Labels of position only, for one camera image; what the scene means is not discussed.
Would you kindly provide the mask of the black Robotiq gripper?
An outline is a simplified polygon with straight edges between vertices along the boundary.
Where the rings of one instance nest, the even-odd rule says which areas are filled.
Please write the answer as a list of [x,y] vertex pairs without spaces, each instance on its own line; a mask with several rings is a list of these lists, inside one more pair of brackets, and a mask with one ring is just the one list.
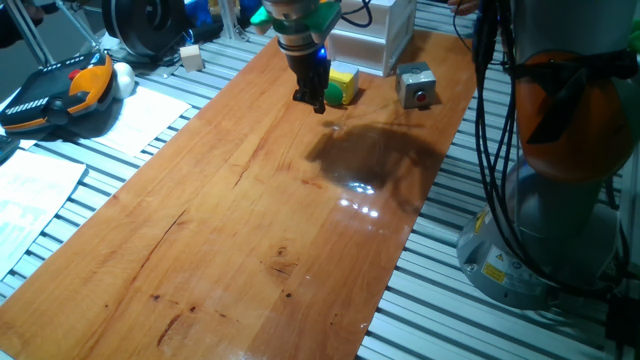
[[311,105],[316,114],[324,114],[330,69],[326,49],[318,47],[307,54],[287,55],[286,59],[299,87],[294,91],[293,100]]

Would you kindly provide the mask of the bare human hand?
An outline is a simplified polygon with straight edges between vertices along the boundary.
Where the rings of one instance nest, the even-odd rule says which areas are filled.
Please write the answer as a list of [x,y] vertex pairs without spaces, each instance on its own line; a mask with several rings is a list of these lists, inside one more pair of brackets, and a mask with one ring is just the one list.
[[458,16],[468,16],[477,12],[480,8],[480,0],[448,0],[447,5],[453,14]]

